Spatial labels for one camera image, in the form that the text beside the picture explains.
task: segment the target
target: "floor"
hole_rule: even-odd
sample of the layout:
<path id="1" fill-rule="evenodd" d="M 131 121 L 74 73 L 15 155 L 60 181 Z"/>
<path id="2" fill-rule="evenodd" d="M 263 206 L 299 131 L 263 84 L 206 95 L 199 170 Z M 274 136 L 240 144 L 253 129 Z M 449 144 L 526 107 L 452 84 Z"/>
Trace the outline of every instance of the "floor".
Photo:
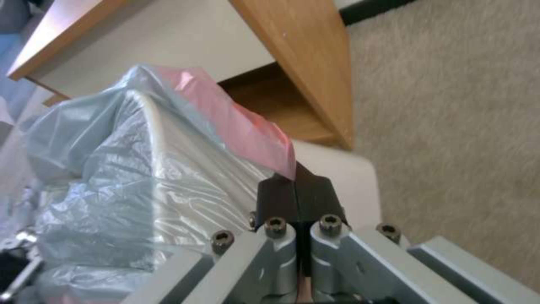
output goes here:
<path id="1" fill-rule="evenodd" d="M 383 218 L 540 292 L 540 2 L 417 0 L 356 23 L 355 150 Z"/>

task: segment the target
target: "wooden shelf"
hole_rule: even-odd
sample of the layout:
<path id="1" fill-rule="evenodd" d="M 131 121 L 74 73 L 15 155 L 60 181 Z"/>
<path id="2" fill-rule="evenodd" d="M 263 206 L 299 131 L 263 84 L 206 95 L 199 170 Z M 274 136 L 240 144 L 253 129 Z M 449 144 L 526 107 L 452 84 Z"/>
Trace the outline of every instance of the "wooden shelf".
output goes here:
<path id="1" fill-rule="evenodd" d="M 335 143 L 334 134 L 276 63 L 219 85 L 234 101 L 276 123 L 291 138 L 326 145 Z"/>

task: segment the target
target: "dark baseboard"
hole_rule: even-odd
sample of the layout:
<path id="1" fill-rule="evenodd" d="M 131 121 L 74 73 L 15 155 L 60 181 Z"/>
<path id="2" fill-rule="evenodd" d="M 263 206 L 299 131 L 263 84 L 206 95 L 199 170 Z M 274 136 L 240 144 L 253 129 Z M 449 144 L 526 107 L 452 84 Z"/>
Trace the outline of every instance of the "dark baseboard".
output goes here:
<path id="1" fill-rule="evenodd" d="M 345 26 L 382 14 L 414 0 L 361 0 L 339 10 Z"/>

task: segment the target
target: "white object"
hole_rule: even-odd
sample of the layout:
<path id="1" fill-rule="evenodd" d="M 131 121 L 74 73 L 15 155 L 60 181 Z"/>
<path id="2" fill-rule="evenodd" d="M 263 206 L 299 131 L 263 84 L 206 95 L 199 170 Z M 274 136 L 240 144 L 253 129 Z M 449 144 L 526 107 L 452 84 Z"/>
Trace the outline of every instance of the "white object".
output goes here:
<path id="1" fill-rule="evenodd" d="M 219 82 L 272 62 L 228 1 L 133 1 L 31 77 L 76 97 L 109 87 L 139 63 L 202 67 Z"/>
<path id="2" fill-rule="evenodd" d="M 296 160 L 313 174 L 332 181 L 337 198 L 353 230 L 381 222 L 375 169 L 365 158 L 342 150 L 295 141 Z"/>

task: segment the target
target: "silver metal bracket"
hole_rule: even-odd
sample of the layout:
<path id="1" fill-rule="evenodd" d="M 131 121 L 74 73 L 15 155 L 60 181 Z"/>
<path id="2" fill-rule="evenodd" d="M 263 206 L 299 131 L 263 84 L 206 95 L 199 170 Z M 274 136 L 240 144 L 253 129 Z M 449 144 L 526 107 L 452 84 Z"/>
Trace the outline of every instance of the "silver metal bracket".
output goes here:
<path id="1" fill-rule="evenodd" d="M 374 229 L 357 233 L 343 225 L 328 236 L 312 225 L 314 301 L 394 299 L 399 303 L 474 303 Z"/>
<path id="2" fill-rule="evenodd" d="M 540 303 L 540 295 L 441 236 L 408 252 L 478 303 Z"/>
<path id="3" fill-rule="evenodd" d="M 276 238 L 260 228 L 241 234 L 183 303 L 293 303 L 296 281 L 294 228 Z"/>

